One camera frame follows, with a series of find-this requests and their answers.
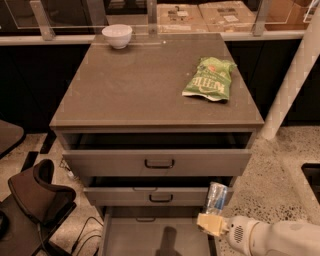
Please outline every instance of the chip bag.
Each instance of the chip bag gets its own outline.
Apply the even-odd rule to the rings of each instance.
[[[237,65],[213,57],[200,59],[197,73],[183,90],[183,96],[203,96],[211,101],[229,100],[231,72]]]

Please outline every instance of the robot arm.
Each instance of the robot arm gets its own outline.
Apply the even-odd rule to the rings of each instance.
[[[268,224],[244,216],[223,218],[200,213],[198,226],[209,235],[225,237],[229,245],[246,256],[320,255],[320,227],[281,221]]]

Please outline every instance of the chair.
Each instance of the chair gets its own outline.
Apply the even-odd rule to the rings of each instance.
[[[75,191],[51,184],[54,165],[42,160],[8,180],[11,195],[1,204],[9,219],[0,240],[0,255],[35,255],[41,248],[50,256],[70,255],[49,241],[76,207]]]

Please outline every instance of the bowl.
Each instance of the bowl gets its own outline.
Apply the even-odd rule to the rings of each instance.
[[[109,45],[115,49],[122,49],[130,42],[132,28],[128,25],[115,24],[105,27],[102,34]]]

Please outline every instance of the chair backrest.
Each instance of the chair backrest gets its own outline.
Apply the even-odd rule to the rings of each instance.
[[[51,223],[76,197],[72,188],[51,184],[53,172],[53,162],[45,159],[8,180],[17,204],[35,223]]]

